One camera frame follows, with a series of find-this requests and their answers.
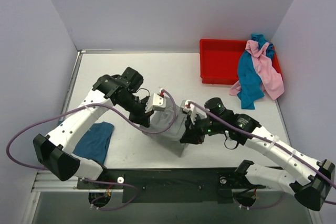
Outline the grey t shirt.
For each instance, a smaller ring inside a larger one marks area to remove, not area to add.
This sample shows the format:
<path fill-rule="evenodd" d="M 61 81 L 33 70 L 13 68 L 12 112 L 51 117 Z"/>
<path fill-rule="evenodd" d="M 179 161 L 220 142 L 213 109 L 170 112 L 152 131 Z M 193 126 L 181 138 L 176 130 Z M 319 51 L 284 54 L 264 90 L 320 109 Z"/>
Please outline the grey t shirt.
<path fill-rule="evenodd" d="M 167 131 L 160 134 L 145 133 L 145 135 L 149 136 L 152 141 L 159 144 L 162 148 L 165 148 L 172 154 L 181 157 L 188 146 L 188 144 L 180 142 L 180 139 L 185 132 L 185 121 L 187 115 L 183 114 L 182 109 L 177 106 L 175 102 L 172 102 L 170 98 L 166 99 L 165 111 L 157 111 L 151 117 L 150 127 L 140 126 L 140 128 L 150 132 L 158 132 L 167 128 L 173 120 L 174 109 L 177 109 L 177 114 L 174 118 L 174 123 Z"/>

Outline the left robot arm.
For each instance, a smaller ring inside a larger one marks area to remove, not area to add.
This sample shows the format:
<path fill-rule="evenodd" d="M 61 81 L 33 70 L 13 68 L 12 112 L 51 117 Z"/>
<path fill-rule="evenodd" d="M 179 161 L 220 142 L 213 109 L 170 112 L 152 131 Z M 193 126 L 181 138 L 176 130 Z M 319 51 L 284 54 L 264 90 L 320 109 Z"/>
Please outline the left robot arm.
<path fill-rule="evenodd" d="M 95 188 L 103 188 L 108 182 L 103 166 L 73 151 L 99 117 L 115 105 L 128 111 L 132 123 L 148 128 L 151 113 L 146 112 L 145 107 L 149 97 L 140 99 L 134 95 L 142 83 L 142 75 L 130 67 L 121 75 L 105 74 L 99 77 L 75 113 L 47 135 L 38 134 L 34 138 L 38 161 L 61 181 L 72 176 L 84 177 Z"/>

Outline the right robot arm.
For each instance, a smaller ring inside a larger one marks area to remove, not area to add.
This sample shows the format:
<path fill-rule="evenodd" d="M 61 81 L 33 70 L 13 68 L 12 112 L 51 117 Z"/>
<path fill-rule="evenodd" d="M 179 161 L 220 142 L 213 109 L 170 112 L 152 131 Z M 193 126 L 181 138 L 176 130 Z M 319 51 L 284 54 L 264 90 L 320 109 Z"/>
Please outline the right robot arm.
<path fill-rule="evenodd" d="M 187 120 L 181 142 L 197 145 L 207 135 L 222 134 L 279 166 L 275 169 L 243 161 L 234 174 L 238 186 L 251 184 L 282 190 L 313 211 L 321 210 L 330 190 L 335 188 L 335 165 L 331 161 L 319 161 L 301 153 L 249 115 L 225 108 L 220 98 L 211 98 L 204 106 L 187 100 L 183 112 Z"/>

